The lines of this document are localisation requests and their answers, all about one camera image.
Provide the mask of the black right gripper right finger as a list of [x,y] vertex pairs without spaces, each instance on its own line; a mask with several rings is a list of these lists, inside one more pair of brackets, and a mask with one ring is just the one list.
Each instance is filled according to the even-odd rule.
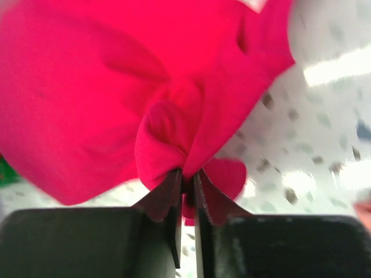
[[194,177],[198,277],[369,277],[370,235],[345,215],[254,215]]

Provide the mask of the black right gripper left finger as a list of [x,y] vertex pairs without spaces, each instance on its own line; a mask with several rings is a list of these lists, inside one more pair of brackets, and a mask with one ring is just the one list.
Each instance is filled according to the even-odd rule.
[[1,222],[2,277],[174,277],[182,172],[130,207],[20,210]]

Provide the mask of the magenta t shirt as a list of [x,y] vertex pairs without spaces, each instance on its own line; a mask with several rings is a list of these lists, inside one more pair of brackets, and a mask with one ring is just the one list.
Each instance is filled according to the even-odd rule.
[[173,169],[235,199],[244,163],[215,154],[294,64],[292,1],[7,1],[1,155],[65,205]]

